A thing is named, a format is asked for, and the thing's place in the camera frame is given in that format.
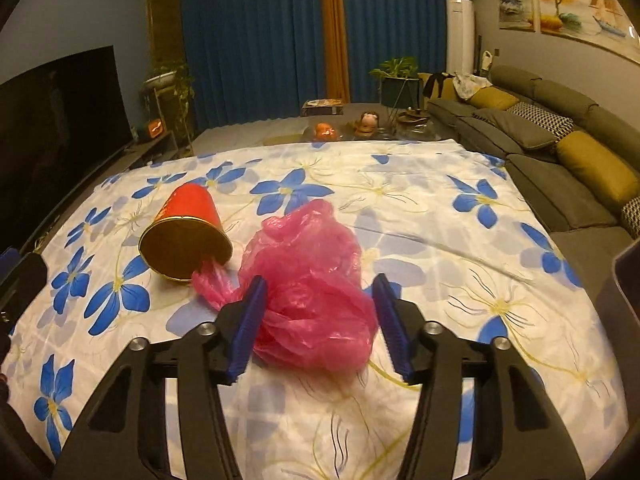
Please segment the orange curtain strip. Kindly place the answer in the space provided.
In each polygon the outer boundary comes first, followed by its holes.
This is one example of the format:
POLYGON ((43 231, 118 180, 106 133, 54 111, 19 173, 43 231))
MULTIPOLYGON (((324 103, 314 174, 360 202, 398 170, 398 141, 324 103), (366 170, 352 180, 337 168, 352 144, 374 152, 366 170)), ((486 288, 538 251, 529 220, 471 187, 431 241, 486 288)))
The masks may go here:
POLYGON ((320 0, 326 94, 329 98, 350 102, 347 30, 344 0, 320 0))

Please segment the grey cushion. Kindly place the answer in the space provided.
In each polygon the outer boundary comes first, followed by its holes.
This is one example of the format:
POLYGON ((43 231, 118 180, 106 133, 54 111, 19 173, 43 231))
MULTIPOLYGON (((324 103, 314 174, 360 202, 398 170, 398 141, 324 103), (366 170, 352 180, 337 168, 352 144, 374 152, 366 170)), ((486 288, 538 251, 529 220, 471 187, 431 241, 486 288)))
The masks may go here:
POLYGON ((538 151, 555 144, 552 132, 506 110, 481 108, 473 116, 498 128, 526 151, 538 151))

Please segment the dark grey trash bin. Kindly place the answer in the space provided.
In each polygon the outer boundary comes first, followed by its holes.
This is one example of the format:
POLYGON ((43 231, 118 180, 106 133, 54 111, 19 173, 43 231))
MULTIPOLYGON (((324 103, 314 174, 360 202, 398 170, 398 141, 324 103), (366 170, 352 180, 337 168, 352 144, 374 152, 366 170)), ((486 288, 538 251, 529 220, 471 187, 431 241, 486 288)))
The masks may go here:
POLYGON ((596 309, 620 370, 627 404, 639 400, 639 245, 612 262, 596 309))

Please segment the far mustard cushion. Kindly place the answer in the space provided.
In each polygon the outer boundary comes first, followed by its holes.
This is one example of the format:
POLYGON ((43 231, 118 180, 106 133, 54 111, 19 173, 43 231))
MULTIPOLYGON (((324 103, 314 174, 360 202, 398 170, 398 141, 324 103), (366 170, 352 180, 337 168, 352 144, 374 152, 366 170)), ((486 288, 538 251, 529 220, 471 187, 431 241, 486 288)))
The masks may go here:
POLYGON ((495 86, 478 90, 468 101, 476 108, 491 108, 492 110, 507 110, 518 102, 520 99, 517 96, 495 86))

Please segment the tree and ship painting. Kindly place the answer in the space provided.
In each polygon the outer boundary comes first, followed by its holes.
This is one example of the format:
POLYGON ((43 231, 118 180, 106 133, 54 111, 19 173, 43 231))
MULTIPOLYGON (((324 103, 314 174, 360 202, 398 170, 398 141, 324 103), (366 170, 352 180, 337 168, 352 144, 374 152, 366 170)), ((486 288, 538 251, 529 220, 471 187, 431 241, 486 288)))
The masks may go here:
POLYGON ((577 40, 639 63, 639 33, 618 0, 537 0, 543 34, 577 40))

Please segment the far patterned cushion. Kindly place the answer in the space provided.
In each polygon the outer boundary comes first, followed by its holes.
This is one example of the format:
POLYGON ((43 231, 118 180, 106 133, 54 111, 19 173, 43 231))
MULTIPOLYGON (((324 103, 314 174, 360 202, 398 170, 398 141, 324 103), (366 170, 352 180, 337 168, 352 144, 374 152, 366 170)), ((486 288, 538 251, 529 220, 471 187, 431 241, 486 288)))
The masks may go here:
POLYGON ((574 131, 572 118, 555 114, 534 104, 518 102, 509 107, 508 112, 527 119, 544 130, 548 130, 557 141, 562 140, 564 136, 574 131))

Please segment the dark coffee table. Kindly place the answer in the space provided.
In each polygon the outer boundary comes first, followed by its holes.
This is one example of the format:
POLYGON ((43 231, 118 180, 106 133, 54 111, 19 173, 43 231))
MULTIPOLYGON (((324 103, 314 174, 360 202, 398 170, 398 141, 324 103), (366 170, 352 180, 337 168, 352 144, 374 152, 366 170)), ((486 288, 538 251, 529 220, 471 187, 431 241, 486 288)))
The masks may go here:
POLYGON ((299 126, 292 132, 267 136, 265 146, 337 141, 431 142, 446 133, 420 108, 390 108, 378 103, 344 103, 338 99, 305 102, 299 126))

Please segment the pink plastic bag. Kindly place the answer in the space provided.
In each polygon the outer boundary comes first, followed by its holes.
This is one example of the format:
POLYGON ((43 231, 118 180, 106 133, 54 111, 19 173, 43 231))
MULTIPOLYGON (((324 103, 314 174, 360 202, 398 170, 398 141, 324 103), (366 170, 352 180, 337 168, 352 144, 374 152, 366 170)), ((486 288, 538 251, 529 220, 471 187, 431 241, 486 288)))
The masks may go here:
POLYGON ((206 262, 194 290, 215 310, 239 300, 256 276, 268 298, 254 351, 270 366, 355 373, 369 361, 378 331, 373 301, 361 287, 357 237, 326 200, 269 217, 248 242, 238 277, 206 262))

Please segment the white standing air conditioner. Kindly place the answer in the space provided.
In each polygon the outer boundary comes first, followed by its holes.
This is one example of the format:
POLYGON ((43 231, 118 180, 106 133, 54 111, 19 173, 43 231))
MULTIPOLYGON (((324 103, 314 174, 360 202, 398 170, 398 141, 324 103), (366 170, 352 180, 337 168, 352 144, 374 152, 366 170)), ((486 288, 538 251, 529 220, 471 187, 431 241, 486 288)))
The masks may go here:
POLYGON ((446 0, 448 73, 474 70, 474 6, 471 0, 446 0))

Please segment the red gold paper cup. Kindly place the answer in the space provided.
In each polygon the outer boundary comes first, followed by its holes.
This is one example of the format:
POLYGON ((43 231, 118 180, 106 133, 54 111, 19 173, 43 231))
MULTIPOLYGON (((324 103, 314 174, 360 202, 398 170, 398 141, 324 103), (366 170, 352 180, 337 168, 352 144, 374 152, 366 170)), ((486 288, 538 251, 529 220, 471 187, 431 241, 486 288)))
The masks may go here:
POLYGON ((178 186, 138 241, 143 261, 163 278, 188 282, 205 263, 224 266, 232 244, 213 197, 203 185, 178 186))

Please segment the mustard cushion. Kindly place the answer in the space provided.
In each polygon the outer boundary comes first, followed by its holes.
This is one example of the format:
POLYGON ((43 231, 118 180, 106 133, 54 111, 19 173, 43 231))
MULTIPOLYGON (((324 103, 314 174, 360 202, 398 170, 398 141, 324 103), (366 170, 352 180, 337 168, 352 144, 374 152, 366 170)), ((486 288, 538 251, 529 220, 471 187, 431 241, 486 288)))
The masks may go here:
POLYGON ((476 108, 491 108, 492 110, 507 110, 518 102, 520 99, 517 96, 495 86, 478 90, 468 101, 476 108))
POLYGON ((574 131, 555 145, 556 157, 613 214, 639 195, 639 178, 590 134, 574 131))

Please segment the grey sectional sofa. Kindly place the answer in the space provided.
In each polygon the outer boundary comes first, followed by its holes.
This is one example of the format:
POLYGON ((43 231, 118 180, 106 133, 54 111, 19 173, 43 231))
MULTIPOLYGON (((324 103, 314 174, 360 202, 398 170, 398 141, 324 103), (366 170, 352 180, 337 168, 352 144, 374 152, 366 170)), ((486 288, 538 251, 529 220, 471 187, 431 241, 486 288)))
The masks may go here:
MULTIPOLYGON (((486 86, 495 86, 555 114, 570 117, 582 131, 620 156, 639 177, 639 133, 590 96, 528 70, 498 65, 486 86)), ((500 174, 510 177, 544 227, 535 262, 555 276, 582 285, 597 298, 610 274, 613 259, 634 240, 620 223, 620 214, 603 206, 556 157, 555 144, 526 151, 510 136, 473 116, 476 108, 460 96, 454 77, 427 76, 425 108, 435 126, 469 151, 483 153, 500 174)))

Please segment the patterned black white cushion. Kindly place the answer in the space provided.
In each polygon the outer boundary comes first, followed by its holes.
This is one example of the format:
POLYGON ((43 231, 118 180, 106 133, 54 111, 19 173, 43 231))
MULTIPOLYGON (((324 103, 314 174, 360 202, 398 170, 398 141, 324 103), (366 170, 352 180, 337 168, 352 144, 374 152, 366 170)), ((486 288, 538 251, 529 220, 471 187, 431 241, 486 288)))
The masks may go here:
POLYGON ((620 223, 632 238, 640 237, 640 196, 634 197, 623 206, 620 223))

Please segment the plant on stand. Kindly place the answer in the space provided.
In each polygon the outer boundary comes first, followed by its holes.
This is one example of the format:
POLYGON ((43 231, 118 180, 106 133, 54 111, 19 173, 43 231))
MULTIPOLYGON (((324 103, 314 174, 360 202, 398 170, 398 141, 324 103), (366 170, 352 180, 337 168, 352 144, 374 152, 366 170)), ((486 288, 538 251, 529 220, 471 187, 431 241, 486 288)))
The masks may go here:
POLYGON ((149 126, 162 127, 180 154, 192 154, 195 119, 194 78, 184 61, 154 66, 143 81, 141 97, 149 116, 149 126))

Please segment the potted green plant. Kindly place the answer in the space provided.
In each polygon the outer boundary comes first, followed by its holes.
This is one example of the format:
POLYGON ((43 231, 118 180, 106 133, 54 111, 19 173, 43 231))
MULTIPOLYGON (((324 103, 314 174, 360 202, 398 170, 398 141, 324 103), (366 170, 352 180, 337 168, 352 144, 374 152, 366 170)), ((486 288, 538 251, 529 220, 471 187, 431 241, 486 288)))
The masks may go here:
POLYGON ((389 108, 418 108, 421 92, 418 68, 414 56, 401 56, 370 70, 369 74, 378 81, 380 102, 389 108))

